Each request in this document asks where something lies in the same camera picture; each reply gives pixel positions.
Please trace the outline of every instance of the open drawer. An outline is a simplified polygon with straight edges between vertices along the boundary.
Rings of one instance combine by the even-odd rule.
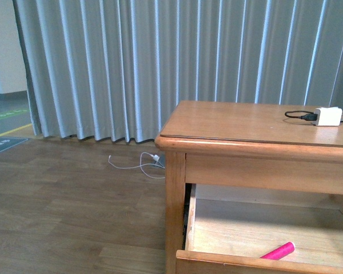
[[[293,253],[259,259],[288,241]],[[194,184],[176,256],[177,274],[341,274],[343,196]]]

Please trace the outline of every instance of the table leg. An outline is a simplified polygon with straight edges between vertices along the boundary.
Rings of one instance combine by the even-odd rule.
[[[183,245],[185,153],[165,152],[166,160],[166,274],[176,272],[176,251]]]

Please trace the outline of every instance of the green floor stripe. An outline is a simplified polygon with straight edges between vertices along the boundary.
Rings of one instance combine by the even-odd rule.
[[[20,115],[20,114],[26,113],[28,111],[29,110],[25,110],[25,109],[23,109],[23,110],[6,111],[6,112],[3,112],[3,113],[0,113],[0,120],[6,119],[6,118],[9,118],[9,117],[12,117],[12,116]]]

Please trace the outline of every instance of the yellow floor line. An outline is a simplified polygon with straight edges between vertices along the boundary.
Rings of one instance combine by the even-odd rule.
[[[27,125],[25,125],[25,126],[18,127],[18,128],[13,129],[13,130],[6,131],[6,132],[4,132],[4,133],[1,133],[1,134],[0,134],[0,137],[1,137],[1,136],[4,136],[4,135],[7,135],[7,134],[9,134],[9,133],[18,131],[18,130],[22,130],[23,128],[29,127],[29,126],[31,126],[31,125],[32,125],[32,124],[27,124]]]

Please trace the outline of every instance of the white wall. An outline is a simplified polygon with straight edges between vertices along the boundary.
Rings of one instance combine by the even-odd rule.
[[[14,7],[0,0],[0,94],[27,90]]]

